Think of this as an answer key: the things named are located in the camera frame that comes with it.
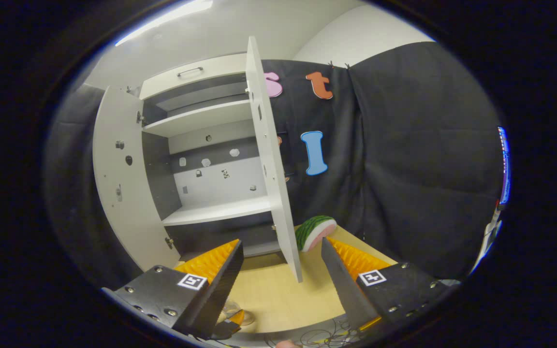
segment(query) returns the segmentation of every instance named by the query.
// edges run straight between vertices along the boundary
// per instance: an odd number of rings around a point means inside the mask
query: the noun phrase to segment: open cabinet door
[[[270,106],[270,97],[265,88],[264,70],[254,37],[249,37],[246,51],[246,82],[255,137],[259,148],[265,189],[270,201],[272,220],[276,226],[278,246],[285,256],[298,282],[302,282],[300,256],[293,230],[292,210],[287,196],[285,172],[281,161],[279,142],[277,141],[274,116]]]
[[[176,266],[179,254],[165,242],[150,192],[137,113],[142,116],[143,101],[112,86],[106,89],[93,131],[93,172],[111,228],[145,272],[157,264]]]

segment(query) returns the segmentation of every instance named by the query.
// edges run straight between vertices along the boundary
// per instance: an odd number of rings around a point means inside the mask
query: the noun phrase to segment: cabinet shelf
[[[173,137],[210,126],[251,119],[249,101],[232,101],[171,116],[143,127],[144,132]]]
[[[164,226],[188,225],[189,223],[224,220],[267,211],[270,211],[270,200],[267,196],[262,196],[210,206],[184,206],[167,216],[162,222]]]

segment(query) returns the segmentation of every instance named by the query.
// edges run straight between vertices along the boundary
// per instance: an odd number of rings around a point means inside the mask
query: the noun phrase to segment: black fabric backdrop
[[[349,69],[264,60],[283,93],[271,98],[292,217],[333,216],[347,231],[432,276],[461,279],[476,260],[502,185],[499,116],[470,73],[436,43],[401,46]],[[312,91],[308,73],[333,97]],[[81,86],[55,117],[44,193],[55,232],[95,286],[141,273],[104,216],[91,139],[103,91]],[[306,174],[300,135],[321,131],[328,170]]]

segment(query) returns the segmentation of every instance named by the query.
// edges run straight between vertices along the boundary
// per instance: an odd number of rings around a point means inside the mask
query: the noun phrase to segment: blue led light strip
[[[509,200],[509,192],[511,191],[511,162],[509,156],[509,145],[506,141],[506,131],[502,127],[498,127],[500,133],[500,142],[502,143],[502,157],[504,158],[504,181],[502,183],[502,196],[500,197],[500,205],[506,204]]]

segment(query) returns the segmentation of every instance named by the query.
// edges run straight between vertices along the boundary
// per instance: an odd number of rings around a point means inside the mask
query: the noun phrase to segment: light wood tabletop
[[[347,243],[393,265],[395,260],[373,249],[345,229],[329,237]],[[321,243],[300,252],[303,282],[298,283],[281,253],[246,258],[229,299],[254,317],[242,333],[292,330],[338,317],[345,313],[321,258]]]

